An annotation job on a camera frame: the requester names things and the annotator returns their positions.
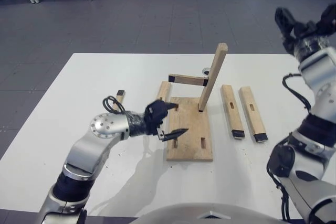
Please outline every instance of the black cable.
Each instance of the black cable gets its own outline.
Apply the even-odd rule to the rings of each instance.
[[[298,93],[294,89],[291,89],[290,87],[288,87],[288,85],[286,83],[286,80],[288,78],[297,77],[297,76],[301,76],[301,74],[299,74],[299,73],[290,73],[290,74],[284,76],[283,79],[282,79],[282,85],[286,89],[288,89],[289,92],[291,92],[297,99],[299,99],[304,104],[305,109],[307,109],[308,112],[309,112],[310,109],[311,109],[311,105],[310,105],[309,101],[304,96],[302,96],[300,93]]]
[[[119,110],[115,110],[115,109],[112,107],[113,104],[112,104],[112,106],[111,106],[110,103],[109,103],[109,101],[112,101],[113,104],[116,104],[117,107],[119,108]],[[108,97],[106,97],[106,98],[104,98],[104,100],[103,100],[103,106],[104,106],[104,108],[105,108],[108,112],[113,113],[113,114],[124,114],[124,113],[125,113],[125,108],[124,108],[124,106],[123,106],[120,102],[118,102],[117,99],[116,99],[115,97],[113,97],[113,96],[111,96],[111,95],[108,96]]]
[[[283,145],[287,142],[287,139],[283,139],[281,142],[279,142],[277,145]],[[268,163],[266,166],[266,171],[268,175],[271,177],[273,182],[275,183],[276,187],[281,190],[282,192],[282,198],[281,198],[281,215],[282,215],[282,220],[286,222],[290,222],[290,217],[289,217],[289,195],[284,188],[284,186],[281,184],[280,181],[278,181],[275,176],[272,174],[272,172],[269,169]]]

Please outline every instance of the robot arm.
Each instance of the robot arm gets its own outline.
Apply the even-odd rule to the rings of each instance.
[[[84,224],[90,189],[99,176],[110,151],[129,136],[158,135],[162,141],[179,137],[187,129],[165,134],[160,129],[168,110],[177,104],[157,100],[144,114],[122,111],[103,113],[90,123],[87,133],[71,148],[57,182],[51,187],[36,223]]]
[[[327,10],[333,10],[329,17],[334,22],[336,5]],[[319,34],[313,22],[298,25],[282,8],[276,12],[276,21],[285,37],[284,46],[300,62],[299,71],[316,102],[300,127],[274,148],[268,168],[306,223],[335,223],[336,187],[321,178],[336,150],[336,51],[327,47],[326,36]],[[284,33],[285,28],[287,32],[294,28],[297,38]]]

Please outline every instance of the wooden stick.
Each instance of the wooden stick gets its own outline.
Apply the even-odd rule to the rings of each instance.
[[[227,53],[227,45],[225,43],[219,43],[217,46],[214,60],[212,61],[211,64],[208,84],[203,89],[201,97],[199,99],[198,103],[199,111],[203,111],[206,106],[206,103],[208,102],[209,96],[211,94],[212,88],[214,87],[218,73],[222,67],[226,53]]]
[[[120,103],[122,103],[122,101],[124,100],[124,96],[125,96],[125,91],[124,90],[118,90],[117,95],[115,96],[116,100]],[[118,106],[116,104],[114,104],[112,106],[112,108],[114,110],[119,110]]]
[[[161,86],[158,95],[156,96],[156,99],[166,102],[171,86],[172,85],[168,81],[161,82]]]
[[[190,84],[197,86],[206,86],[208,80],[209,80],[208,77],[183,76],[181,74],[172,74],[172,73],[170,73],[168,76],[169,82]]]
[[[223,106],[228,115],[230,129],[234,138],[243,139],[245,137],[244,128],[240,119],[235,95],[231,85],[222,85]]]
[[[251,87],[241,87],[240,97],[256,142],[266,141],[268,138],[265,127],[263,121],[261,120],[258,106],[252,94]]]

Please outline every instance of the white table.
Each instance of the white table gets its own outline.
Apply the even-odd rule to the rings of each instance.
[[[124,106],[142,112],[155,99],[169,73],[201,76],[213,55],[74,54],[30,115],[0,161],[0,208],[38,211],[72,144],[91,119],[104,111],[102,99],[125,89]],[[289,55],[227,55],[208,101],[214,161],[167,162],[156,136],[130,138],[116,145],[91,191],[90,215],[132,217],[182,202],[221,202],[280,218],[280,191],[266,173],[273,146],[299,126],[303,105],[281,85],[297,72]],[[313,102],[300,78],[290,85]],[[236,93],[246,138],[232,138],[220,87]],[[238,97],[251,86],[269,141],[250,137]],[[171,96],[199,97],[203,87],[172,85]],[[335,158],[324,180],[336,183]],[[300,216],[290,206],[293,218]]]

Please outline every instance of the small wooden piece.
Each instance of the small wooden piece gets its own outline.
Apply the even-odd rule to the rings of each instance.
[[[168,161],[212,161],[212,141],[207,109],[198,111],[199,98],[172,97],[178,108],[169,112],[170,131],[189,128],[175,140],[167,142]]]
[[[161,86],[156,99],[166,102],[171,86],[172,85],[168,81],[161,82]]]
[[[227,45],[225,43],[219,43],[217,46],[214,60],[211,64],[209,72],[209,81],[205,88],[203,88],[201,97],[199,99],[198,110],[204,111],[206,103],[208,102],[212,88],[214,87],[218,73],[222,67],[223,61],[227,53]]]
[[[169,82],[206,86],[208,83],[208,77],[195,77],[195,76],[183,76],[181,74],[172,74],[168,75]]]
[[[122,101],[124,100],[124,96],[125,96],[125,91],[124,90],[118,90],[117,95],[115,96],[116,100],[120,103],[122,103]],[[112,106],[112,108],[114,110],[119,110],[118,106],[116,104],[114,104]]]
[[[251,91],[251,87],[241,87],[240,98],[247,114],[248,122],[256,142],[268,140],[258,106]]]
[[[231,85],[222,85],[223,106],[228,116],[230,129],[234,138],[243,139],[245,137],[242,121]]]

